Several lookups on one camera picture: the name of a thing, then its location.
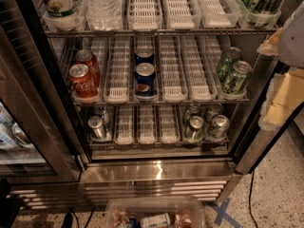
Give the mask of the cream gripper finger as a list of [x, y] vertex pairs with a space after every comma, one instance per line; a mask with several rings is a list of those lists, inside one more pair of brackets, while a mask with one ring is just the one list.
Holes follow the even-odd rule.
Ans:
[[257, 52], [266, 56], [277, 56], [281, 32], [282, 28], [279, 28], [272, 36], [270, 36], [258, 47]]
[[259, 127], [266, 131], [279, 129], [303, 102], [304, 69], [293, 67], [287, 73], [276, 73], [260, 110]]

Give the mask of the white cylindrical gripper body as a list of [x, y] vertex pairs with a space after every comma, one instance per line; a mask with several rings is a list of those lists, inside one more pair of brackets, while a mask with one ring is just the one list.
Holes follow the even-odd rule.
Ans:
[[304, 67], [304, 1], [284, 23], [278, 43], [278, 58], [290, 67]]

